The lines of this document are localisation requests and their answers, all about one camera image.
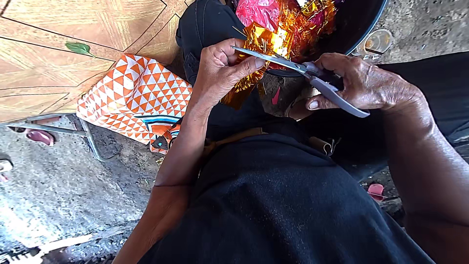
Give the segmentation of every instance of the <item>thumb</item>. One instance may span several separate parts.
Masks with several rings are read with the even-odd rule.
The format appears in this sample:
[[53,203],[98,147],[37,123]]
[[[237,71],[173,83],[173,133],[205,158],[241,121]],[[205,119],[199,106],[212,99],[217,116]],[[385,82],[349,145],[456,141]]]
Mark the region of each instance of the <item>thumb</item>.
[[318,109],[331,109],[338,108],[329,99],[324,97],[322,94],[313,96],[306,101],[306,109],[318,110]]
[[254,56],[246,58],[238,65],[230,67],[232,69],[231,76],[236,79],[233,81],[239,81],[256,70],[262,68],[265,65],[265,61]]

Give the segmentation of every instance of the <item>plastic cup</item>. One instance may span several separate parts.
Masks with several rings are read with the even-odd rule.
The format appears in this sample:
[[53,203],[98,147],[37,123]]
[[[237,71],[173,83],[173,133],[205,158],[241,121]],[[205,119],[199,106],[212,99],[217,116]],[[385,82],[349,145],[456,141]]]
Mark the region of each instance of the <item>plastic cup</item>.
[[389,49],[393,42],[393,35],[387,29],[378,29],[368,34],[352,51],[354,56],[364,56],[376,59]]

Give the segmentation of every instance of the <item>wood grain floor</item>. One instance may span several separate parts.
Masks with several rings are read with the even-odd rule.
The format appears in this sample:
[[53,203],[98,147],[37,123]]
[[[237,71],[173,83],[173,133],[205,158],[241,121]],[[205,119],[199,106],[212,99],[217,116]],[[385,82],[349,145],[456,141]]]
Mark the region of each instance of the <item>wood grain floor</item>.
[[[124,53],[169,64],[193,0],[0,0],[0,122],[75,112]],[[90,47],[76,54],[65,47]]]

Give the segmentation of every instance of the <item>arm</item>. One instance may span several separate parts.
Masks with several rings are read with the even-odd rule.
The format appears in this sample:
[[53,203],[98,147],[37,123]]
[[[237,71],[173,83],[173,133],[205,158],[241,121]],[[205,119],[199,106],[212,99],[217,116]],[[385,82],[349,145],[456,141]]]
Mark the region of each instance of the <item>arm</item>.
[[389,169],[408,234],[437,263],[466,263],[469,165],[446,141],[426,100],[385,114]]
[[[423,93],[358,58],[324,54],[317,66],[343,76],[338,92],[361,109],[382,109],[389,169],[409,235],[438,263],[462,263],[469,247],[469,165],[438,130]],[[322,95],[309,110],[336,108]]]
[[158,171],[142,218],[114,264],[137,263],[179,223],[187,208],[190,185],[198,176],[211,109],[241,78],[264,66],[264,60],[254,57],[233,65],[238,55],[231,45],[242,46],[243,41],[227,39],[202,50],[197,81],[179,135]]

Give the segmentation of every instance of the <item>black pants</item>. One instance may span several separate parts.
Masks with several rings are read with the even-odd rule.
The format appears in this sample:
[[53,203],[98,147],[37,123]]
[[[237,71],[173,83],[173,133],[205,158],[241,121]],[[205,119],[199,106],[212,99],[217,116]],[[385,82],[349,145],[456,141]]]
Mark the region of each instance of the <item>black pants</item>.
[[[192,85],[203,47],[228,38],[244,39],[233,26],[244,28],[234,12],[218,0],[197,0],[186,9],[179,21],[176,41],[183,50],[184,70]],[[439,129],[450,143],[469,135],[469,85],[463,76],[469,72],[469,52],[378,66],[401,75],[423,91]],[[254,89],[240,110],[220,103],[213,108],[207,137],[219,140],[249,127],[279,121],[291,125],[293,120],[265,113]],[[388,155],[380,110],[372,110],[367,118],[341,109],[317,110],[295,125],[301,126],[308,136],[341,138],[332,159],[357,180],[386,166]]]

